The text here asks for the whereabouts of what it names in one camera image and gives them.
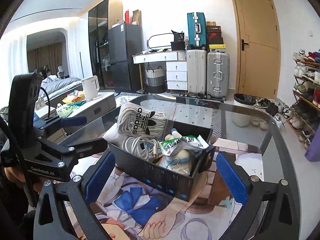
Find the person's left hand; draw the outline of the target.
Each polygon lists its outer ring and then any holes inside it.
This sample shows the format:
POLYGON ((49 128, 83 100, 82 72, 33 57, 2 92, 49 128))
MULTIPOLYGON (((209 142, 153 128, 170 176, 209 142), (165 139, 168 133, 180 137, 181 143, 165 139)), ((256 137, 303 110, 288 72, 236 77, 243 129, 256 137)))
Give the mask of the person's left hand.
MULTIPOLYGON (((20 167, 5 167, 4 168, 5 175, 7 179, 12 183, 26 183, 24 174, 20 167)), ((39 177, 37 182, 32 182, 33 189, 38 194, 41 193, 44 182, 47 181, 47 178, 39 177)))

